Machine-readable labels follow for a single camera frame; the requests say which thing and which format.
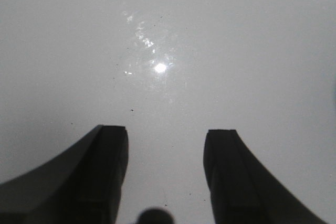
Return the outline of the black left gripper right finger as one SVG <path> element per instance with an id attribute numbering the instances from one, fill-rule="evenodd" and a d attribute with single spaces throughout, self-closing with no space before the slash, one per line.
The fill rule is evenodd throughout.
<path id="1" fill-rule="evenodd" d="M 209 130 L 203 165 L 215 223 L 323 223 L 254 156 L 236 130 Z"/>

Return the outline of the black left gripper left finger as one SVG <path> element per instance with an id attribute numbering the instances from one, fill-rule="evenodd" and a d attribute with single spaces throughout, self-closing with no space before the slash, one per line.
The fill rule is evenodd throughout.
<path id="1" fill-rule="evenodd" d="M 96 126 L 58 156 L 1 184 L 1 223 L 115 223 L 128 159 L 126 128 Z"/>

